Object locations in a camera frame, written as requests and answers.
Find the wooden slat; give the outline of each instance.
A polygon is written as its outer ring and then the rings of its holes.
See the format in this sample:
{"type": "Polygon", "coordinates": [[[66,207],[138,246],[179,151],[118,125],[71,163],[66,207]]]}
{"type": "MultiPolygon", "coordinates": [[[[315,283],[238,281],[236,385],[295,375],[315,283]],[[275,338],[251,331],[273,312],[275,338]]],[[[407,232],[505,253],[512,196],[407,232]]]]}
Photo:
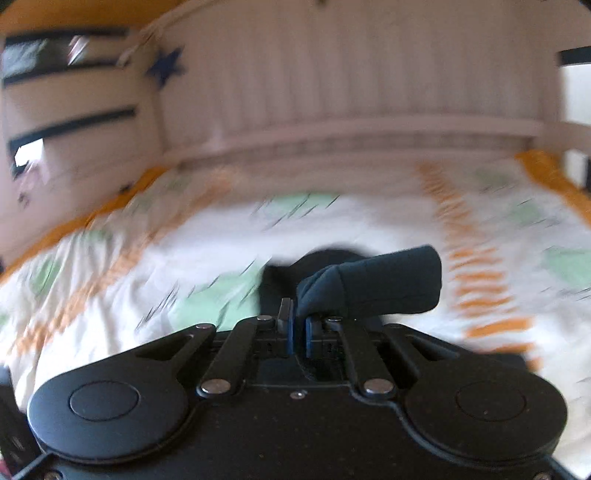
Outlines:
{"type": "Polygon", "coordinates": [[[535,138],[543,123],[527,119],[506,119],[470,115],[402,115],[395,117],[327,120],[278,127],[216,139],[215,142],[174,150],[172,157],[195,158],[269,145],[292,144],[328,138],[354,138],[379,134],[450,134],[470,133],[535,138]]]}

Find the white bed frame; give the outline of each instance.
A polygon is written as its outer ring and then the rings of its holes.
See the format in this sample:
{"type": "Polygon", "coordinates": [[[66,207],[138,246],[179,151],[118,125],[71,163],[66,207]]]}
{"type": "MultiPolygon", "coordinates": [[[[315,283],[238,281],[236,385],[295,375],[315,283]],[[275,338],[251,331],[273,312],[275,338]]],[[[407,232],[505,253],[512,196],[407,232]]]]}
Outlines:
{"type": "Polygon", "coordinates": [[[205,160],[228,158],[247,153],[263,156],[305,155],[338,156],[351,160],[367,155],[373,150],[377,155],[392,161],[412,160],[491,160],[512,156],[538,145],[544,131],[544,123],[531,119],[511,119],[479,115],[400,115],[373,118],[328,119],[303,124],[285,125],[271,129],[251,131],[210,140],[184,148],[169,150],[164,154],[168,163],[202,163],[205,160]],[[515,139],[515,148],[425,147],[405,148],[388,141],[409,135],[480,136],[515,139]]]}

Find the mattress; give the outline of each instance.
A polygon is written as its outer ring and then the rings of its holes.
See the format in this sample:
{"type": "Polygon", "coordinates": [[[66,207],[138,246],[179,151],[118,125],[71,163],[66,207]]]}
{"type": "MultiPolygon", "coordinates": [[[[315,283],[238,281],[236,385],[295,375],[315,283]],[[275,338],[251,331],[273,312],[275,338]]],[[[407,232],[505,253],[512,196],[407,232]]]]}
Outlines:
{"type": "Polygon", "coordinates": [[[476,351],[519,352],[564,395],[556,457],[591,473],[591,231],[514,159],[253,162],[176,169],[0,287],[0,352],[26,408],[50,378],[199,322],[258,313],[264,265],[321,247],[430,244],[432,311],[390,315],[476,351]]]}

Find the screw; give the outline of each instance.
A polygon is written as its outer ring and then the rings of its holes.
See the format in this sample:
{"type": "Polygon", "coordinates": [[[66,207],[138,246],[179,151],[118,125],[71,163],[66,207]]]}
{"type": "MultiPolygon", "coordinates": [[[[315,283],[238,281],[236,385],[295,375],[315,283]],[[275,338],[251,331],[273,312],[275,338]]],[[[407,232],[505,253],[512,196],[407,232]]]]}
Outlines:
{"type": "Polygon", "coordinates": [[[308,392],[306,390],[296,390],[295,392],[290,393],[290,397],[293,400],[303,400],[308,392]]]}
{"type": "Polygon", "coordinates": [[[370,395],[385,395],[394,390],[394,384],[385,378],[372,378],[363,384],[363,389],[370,395]]]}
{"type": "Polygon", "coordinates": [[[231,388],[232,384],[223,378],[212,378],[201,384],[201,390],[210,395],[221,395],[229,392],[231,388]]]}
{"type": "Polygon", "coordinates": [[[63,477],[63,475],[60,472],[56,472],[54,470],[47,472],[44,476],[43,476],[43,480],[61,480],[63,477]]]}

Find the orange stripe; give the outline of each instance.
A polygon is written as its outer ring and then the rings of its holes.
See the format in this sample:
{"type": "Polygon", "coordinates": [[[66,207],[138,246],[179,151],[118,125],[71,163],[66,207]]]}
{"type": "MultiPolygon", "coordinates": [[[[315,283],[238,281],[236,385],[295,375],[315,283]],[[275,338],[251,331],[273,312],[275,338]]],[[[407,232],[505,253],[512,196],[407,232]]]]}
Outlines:
{"type": "Polygon", "coordinates": [[[459,281],[479,281],[479,280],[502,280],[505,275],[501,272],[476,272],[476,273],[460,273],[454,277],[454,280],[459,281]]]}
{"type": "Polygon", "coordinates": [[[518,155],[517,159],[536,183],[560,194],[591,226],[591,199],[564,176],[557,158],[541,150],[530,150],[518,155]]]}
{"type": "Polygon", "coordinates": [[[470,265],[497,265],[499,263],[501,263],[501,260],[494,257],[471,258],[465,262],[452,265],[450,271],[458,270],[463,267],[469,267],[470,265]]]}
{"type": "Polygon", "coordinates": [[[479,338],[496,335],[497,333],[522,332],[531,328],[531,325],[531,318],[528,317],[501,320],[500,322],[491,323],[482,327],[471,328],[466,332],[466,337],[479,338]]]}
{"type": "Polygon", "coordinates": [[[493,353],[519,353],[520,355],[527,353],[535,348],[534,343],[510,343],[492,350],[493,353]]]}
{"type": "Polygon", "coordinates": [[[477,300],[466,300],[459,303],[457,306],[463,310],[471,308],[491,308],[500,307],[513,300],[513,297],[505,297],[504,299],[488,300],[488,299],[477,299],[477,300]]]}
{"type": "Polygon", "coordinates": [[[473,250],[470,248],[462,248],[462,249],[458,249],[456,252],[452,253],[449,257],[453,260],[459,260],[460,258],[475,257],[477,255],[488,255],[491,253],[495,253],[496,251],[497,251],[496,248],[485,248],[484,250],[473,250]]]}
{"type": "Polygon", "coordinates": [[[456,291],[456,297],[463,297],[472,293],[489,293],[492,295],[500,295],[506,293],[508,288],[504,285],[470,285],[468,287],[459,287],[456,291]]]}
{"type": "Polygon", "coordinates": [[[25,263],[27,260],[38,255],[43,250],[53,247],[65,236],[70,235],[77,230],[88,227],[92,221],[100,215],[105,215],[125,207],[136,194],[149,188],[156,181],[156,179],[158,179],[159,176],[165,173],[167,170],[168,169],[165,167],[150,168],[139,178],[137,182],[135,182],[134,186],[130,190],[122,193],[113,200],[108,201],[90,215],[76,218],[50,230],[43,239],[39,240],[37,243],[35,243],[35,245],[29,248],[24,254],[20,256],[20,258],[10,265],[10,267],[8,267],[3,274],[0,275],[0,284],[7,280],[10,275],[16,272],[16,270],[22,267],[23,263],[25,263]]]}
{"type": "Polygon", "coordinates": [[[150,244],[147,239],[158,238],[162,232],[169,232],[173,225],[183,223],[183,219],[190,218],[196,211],[209,206],[220,195],[226,193],[229,190],[229,186],[227,179],[218,179],[214,185],[194,200],[187,210],[175,215],[162,228],[142,238],[136,245],[124,251],[107,272],[89,281],[86,285],[74,292],[66,305],[47,324],[37,324],[27,329],[21,337],[15,340],[11,346],[11,350],[16,349],[19,355],[28,352],[30,349],[40,351],[56,332],[63,333],[78,315],[84,312],[86,302],[91,297],[104,292],[120,278],[127,275],[140,262],[144,249],[150,244]]]}

